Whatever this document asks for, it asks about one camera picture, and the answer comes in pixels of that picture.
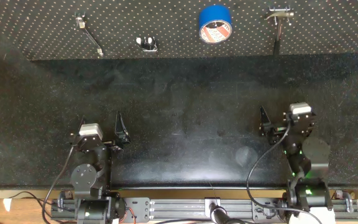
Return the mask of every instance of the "roll of tape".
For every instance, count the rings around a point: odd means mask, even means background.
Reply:
[[[200,13],[200,38],[208,44],[227,40],[232,32],[230,11],[220,5],[205,8]]]

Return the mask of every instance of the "blue tape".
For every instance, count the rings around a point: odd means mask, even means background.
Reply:
[[[199,17],[199,32],[201,35],[201,30],[212,21],[223,21],[230,26],[231,34],[231,16],[228,8],[220,5],[210,6],[203,9]]]

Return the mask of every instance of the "black mat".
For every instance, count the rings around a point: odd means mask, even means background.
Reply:
[[[218,45],[198,35],[198,16],[213,4],[226,6],[233,33]],[[269,7],[290,6],[283,23],[282,54],[358,52],[358,1],[135,1],[0,0],[0,32],[31,60],[98,58],[96,47],[75,29],[75,12],[85,11],[88,29],[104,58],[176,58],[272,55],[275,24]],[[145,54],[135,38],[154,36],[158,54]]]
[[[244,187],[268,148],[259,106],[280,119],[294,101],[318,117],[331,145],[329,185],[358,187],[358,54],[27,62],[0,58],[0,187],[44,189],[68,154],[83,115],[112,136],[120,110],[132,144],[113,162],[113,188]],[[80,163],[80,155],[70,167]],[[277,149],[253,187],[290,175]],[[59,181],[69,186],[70,173]]]

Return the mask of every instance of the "black table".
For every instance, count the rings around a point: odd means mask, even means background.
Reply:
[[[46,189],[82,116],[113,136],[121,111],[132,143],[113,160],[112,188],[244,188],[269,147],[264,105],[318,115],[312,136],[331,145],[331,188],[358,188],[358,54],[29,62],[0,56],[0,189]],[[70,169],[83,160],[76,154]],[[255,170],[255,188],[285,185],[280,149]],[[70,170],[58,182],[70,187]]]

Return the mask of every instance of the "perforated panel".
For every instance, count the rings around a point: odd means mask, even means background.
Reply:
[[[198,36],[198,16],[213,4],[231,12],[233,33],[218,45]],[[269,6],[294,9],[283,23],[281,54],[358,52],[358,1],[0,0],[0,32],[30,60],[98,58],[74,13],[85,11],[104,58],[271,55],[275,24]],[[136,37],[154,36],[158,53],[143,53]]]

